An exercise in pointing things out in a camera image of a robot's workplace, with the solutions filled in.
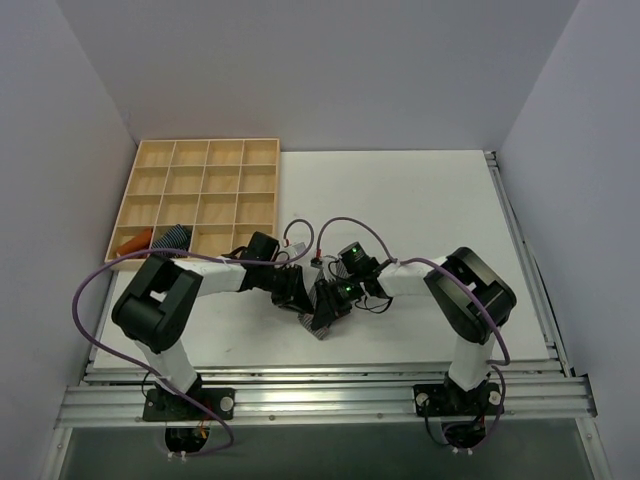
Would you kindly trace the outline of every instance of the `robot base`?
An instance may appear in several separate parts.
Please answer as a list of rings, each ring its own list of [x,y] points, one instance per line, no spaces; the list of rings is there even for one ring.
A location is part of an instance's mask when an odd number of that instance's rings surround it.
[[[233,419],[235,390],[232,388],[198,388],[189,392],[197,400],[218,415],[222,420]],[[185,422],[210,420],[200,409],[180,397],[157,387],[147,392],[142,420],[145,422]]]

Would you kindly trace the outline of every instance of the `white tabletop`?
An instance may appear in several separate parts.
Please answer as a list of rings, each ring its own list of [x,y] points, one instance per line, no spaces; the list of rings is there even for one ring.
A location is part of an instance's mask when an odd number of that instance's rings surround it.
[[[502,329],[512,358],[548,358],[482,152],[282,153],[279,197],[280,234],[294,218],[311,221],[317,232],[327,219],[344,215],[369,224],[400,259],[470,247],[518,298]],[[306,241],[307,232],[296,226],[289,237]],[[370,255],[384,258],[368,232],[344,222],[327,229],[322,251],[335,254],[356,240]],[[109,309],[132,276],[118,274]],[[321,366],[450,361],[455,333],[432,298],[400,297],[383,315],[354,309],[319,341],[295,314],[272,306],[268,293],[251,291],[198,299],[182,340],[198,367]],[[102,341],[144,360],[111,321]],[[497,347],[494,353],[500,358]],[[129,367],[102,351],[94,363],[96,369]]]

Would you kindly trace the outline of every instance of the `wooden compartment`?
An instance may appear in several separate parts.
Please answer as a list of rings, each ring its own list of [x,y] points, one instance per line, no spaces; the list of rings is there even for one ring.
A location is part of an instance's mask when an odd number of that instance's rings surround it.
[[[165,193],[200,193],[204,167],[171,167]]]
[[[271,225],[235,225],[233,227],[233,248],[246,247],[255,232],[273,235],[273,227]]]
[[[218,257],[232,250],[232,238],[233,225],[196,225],[191,240],[191,250]]]
[[[235,193],[202,194],[198,205],[198,224],[232,224],[236,213]]]
[[[158,225],[193,225],[198,207],[198,195],[165,195],[162,197]]]
[[[135,168],[127,195],[161,194],[168,171],[167,167]]]
[[[145,227],[153,228],[152,243],[176,224],[191,228],[190,251],[212,256],[246,244],[257,230],[274,234],[279,160],[278,139],[142,141],[106,260]]]
[[[182,140],[176,142],[171,166],[204,165],[207,159],[206,140]]]
[[[239,193],[235,223],[272,224],[275,211],[273,193]]]
[[[113,238],[111,239],[111,245],[109,246],[109,251],[107,252],[107,260],[113,260],[117,257],[116,250],[120,247],[120,245],[124,245],[132,238],[136,237],[140,233],[142,233],[147,228],[152,228],[149,226],[140,226],[140,227],[116,227],[113,232]]]
[[[275,165],[280,153],[277,139],[245,140],[242,163],[245,165]]]
[[[120,210],[118,225],[153,225],[161,198],[160,195],[126,196]]]
[[[136,167],[165,167],[171,163],[173,141],[144,141],[136,156]]]
[[[240,172],[241,192],[275,192],[275,165],[243,165]]]
[[[211,140],[207,165],[240,165],[242,140]]]
[[[209,166],[204,172],[202,193],[237,192],[240,167]]]

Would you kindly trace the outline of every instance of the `white wall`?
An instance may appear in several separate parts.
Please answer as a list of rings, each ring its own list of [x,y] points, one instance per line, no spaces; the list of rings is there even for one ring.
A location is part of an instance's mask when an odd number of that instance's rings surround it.
[[[28,479],[79,379],[71,296],[100,264],[135,146],[52,0],[2,2],[0,72],[0,477]]]
[[[616,479],[640,475],[640,3],[582,0],[501,151]]]
[[[138,138],[492,148],[576,0],[59,0]]]

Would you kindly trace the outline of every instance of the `metal extrusion frame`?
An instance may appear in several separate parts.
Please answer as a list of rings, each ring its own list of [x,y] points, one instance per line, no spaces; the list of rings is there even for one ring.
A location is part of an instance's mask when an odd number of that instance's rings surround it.
[[[575,419],[596,479],[611,478],[593,417],[587,378],[574,377],[533,255],[507,199],[495,152],[485,153],[536,314],[549,360],[514,362],[505,369],[505,420]],[[117,274],[111,279],[98,332],[108,316]],[[140,369],[95,369],[91,350],[81,386],[68,388],[42,479],[57,479],[73,428],[150,427],[142,422]],[[205,384],[236,389],[233,425],[419,422],[412,387],[442,382],[446,363],[333,367],[199,368]],[[430,419],[438,422],[439,418]],[[172,422],[172,426],[195,422]]]

